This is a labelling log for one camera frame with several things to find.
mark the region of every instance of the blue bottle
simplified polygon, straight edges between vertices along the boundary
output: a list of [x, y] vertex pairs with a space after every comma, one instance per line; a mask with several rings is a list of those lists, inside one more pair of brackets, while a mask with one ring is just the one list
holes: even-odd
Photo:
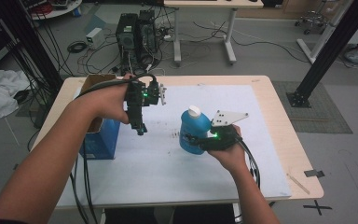
[[181, 119], [182, 126], [179, 134], [181, 148], [196, 155], [204, 153], [199, 146], [191, 146], [186, 135], [190, 134], [198, 138], [206, 138], [208, 131], [211, 129], [211, 121], [194, 105], [191, 105], [187, 111], [183, 112]]

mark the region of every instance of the person's right hand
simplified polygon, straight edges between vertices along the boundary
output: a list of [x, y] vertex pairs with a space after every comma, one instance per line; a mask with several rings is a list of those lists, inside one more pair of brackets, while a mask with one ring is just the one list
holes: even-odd
[[[241, 136], [240, 127], [233, 126]], [[232, 174], [248, 169], [245, 162], [245, 152], [238, 143], [226, 150], [210, 150], [208, 153], [217, 158], [222, 166]]]

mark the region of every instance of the small white box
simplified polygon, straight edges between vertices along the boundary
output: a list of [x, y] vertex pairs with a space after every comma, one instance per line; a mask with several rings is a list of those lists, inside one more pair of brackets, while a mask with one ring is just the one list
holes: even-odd
[[86, 38], [91, 49], [99, 48], [105, 41], [103, 29], [101, 28], [94, 28], [88, 35], [86, 35]]

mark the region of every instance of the table leg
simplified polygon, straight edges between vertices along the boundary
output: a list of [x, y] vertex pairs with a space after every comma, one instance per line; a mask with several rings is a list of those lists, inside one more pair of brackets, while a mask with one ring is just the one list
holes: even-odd
[[180, 66], [180, 62], [182, 61], [182, 56], [180, 52], [180, 40], [179, 40], [179, 8], [176, 8], [174, 11], [174, 40], [173, 40], [173, 61], [176, 65]]
[[229, 25], [228, 25], [228, 29], [227, 29], [227, 35], [224, 36], [228, 59], [231, 64], [234, 64], [237, 61], [237, 59], [235, 58], [234, 50], [233, 50], [233, 48], [231, 46], [231, 42], [230, 42], [230, 39], [232, 36], [232, 30], [234, 27], [235, 15], [237, 14], [237, 10], [238, 10], [237, 8], [231, 9], [231, 12], [229, 15]]

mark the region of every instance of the black metal beam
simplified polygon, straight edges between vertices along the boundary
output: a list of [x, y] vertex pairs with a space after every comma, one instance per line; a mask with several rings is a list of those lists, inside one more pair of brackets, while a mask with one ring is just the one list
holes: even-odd
[[314, 64], [295, 92], [286, 95], [292, 107], [308, 107], [308, 99], [338, 54], [358, 29], [358, 0], [353, 0], [334, 33], [327, 40]]

